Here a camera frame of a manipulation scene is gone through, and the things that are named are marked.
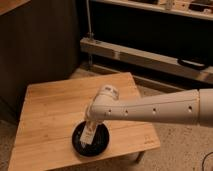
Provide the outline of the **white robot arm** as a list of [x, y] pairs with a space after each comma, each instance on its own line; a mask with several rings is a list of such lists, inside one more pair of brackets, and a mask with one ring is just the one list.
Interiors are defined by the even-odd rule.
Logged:
[[213, 89], [120, 100], [114, 86], [104, 85], [88, 105], [85, 120], [96, 124], [125, 120], [213, 127]]

